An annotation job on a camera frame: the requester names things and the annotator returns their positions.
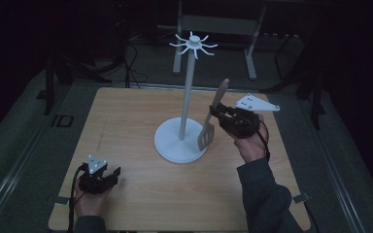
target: slotted spatula head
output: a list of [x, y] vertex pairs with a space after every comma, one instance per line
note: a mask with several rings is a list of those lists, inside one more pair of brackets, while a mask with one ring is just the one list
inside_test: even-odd
[[[217, 93], [215, 94], [215, 97], [214, 97], [214, 101], [211, 105], [212, 107], [214, 108], [217, 107], [223, 95], [226, 93], [228, 86], [229, 86], [229, 79], [225, 79], [222, 81], [222, 83], [220, 83], [220, 87], [218, 88]], [[205, 118], [204, 125], [202, 126], [201, 133], [198, 136], [198, 147], [199, 147], [199, 150], [201, 151], [207, 148], [214, 140], [215, 126], [214, 124], [210, 123], [209, 121], [210, 118], [211, 118], [211, 113], [208, 112], [207, 117]]]

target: person's left hand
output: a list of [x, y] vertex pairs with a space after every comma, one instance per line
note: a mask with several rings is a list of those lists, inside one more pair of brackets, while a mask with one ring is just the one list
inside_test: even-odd
[[105, 202], [112, 187], [100, 194], [84, 193], [80, 187], [80, 179], [75, 184], [75, 212], [77, 216], [101, 216], [104, 210]]

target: white pole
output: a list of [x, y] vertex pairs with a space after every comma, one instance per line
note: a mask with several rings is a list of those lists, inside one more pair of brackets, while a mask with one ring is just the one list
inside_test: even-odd
[[184, 139], [187, 126], [187, 111], [189, 108], [190, 92], [192, 88], [193, 70], [195, 69], [195, 55], [194, 50], [189, 50], [187, 55], [187, 67], [186, 67], [186, 89], [184, 93], [184, 105], [183, 113], [181, 117], [181, 129], [180, 129], [180, 140]]

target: wooden table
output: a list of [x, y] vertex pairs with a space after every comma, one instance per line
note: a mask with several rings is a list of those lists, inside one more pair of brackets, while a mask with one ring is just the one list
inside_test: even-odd
[[[215, 92], [193, 91], [188, 118], [203, 122]], [[225, 93], [233, 106], [243, 93]], [[255, 96], [267, 100], [264, 95]], [[198, 160], [167, 161], [156, 151], [153, 136], [165, 120], [181, 115], [184, 92], [162, 89], [100, 88], [59, 192], [68, 197], [77, 168], [92, 154], [109, 163], [107, 176], [121, 167], [119, 183], [104, 213], [107, 229], [128, 231], [246, 231], [241, 184], [236, 168], [244, 164], [233, 140], [216, 126], [214, 142]], [[299, 189], [272, 113], [263, 113], [270, 132], [270, 166], [277, 183]], [[302, 229], [310, 228], [303, 204], [290, 211]], [[50, 229], [65, 230], [68, 207], [55, 205]]]

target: dark background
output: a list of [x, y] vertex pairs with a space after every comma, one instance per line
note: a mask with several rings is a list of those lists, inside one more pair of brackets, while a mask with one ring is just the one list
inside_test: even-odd
[[[117, 2], [125, 8], [115, 14]], [[153, 38], [155, 25], [176, 25], [176, 2], [0, 0], [0, 121], [28, 82], [44, 69], [53, 47], [89, 64], [93, 57], [119, 55], [123, 52], [120, 45], [111, 45], [108, 40], [117, 36], [117, 16], [126, 23], [121, 29], [123, 36], [137, 27]], [[220, 4], [220, 8], [230, 4], [209, 2]], [[325, 7], [324, 20], [313, 35], [306, 33], [304, 38], [309, 39], [313, 53], [299, 62], [301, 67], [311, 69], [311, 63], [306, 61], [316, 60], [313, 67], [318, 64], [324, 73], [323, 87], [330, 93], [373, 176], [373, 1], [333, 3], [342, 6]], [[245, 1], [236, 4], [245, 5]], [[299, 25], [300, 18], [286, 18], [290, 8], [272, 8], [262, 30], [298, 33], [291, 25]], [[308, 15], [311, 11], [305, 8], [303, 13]]]

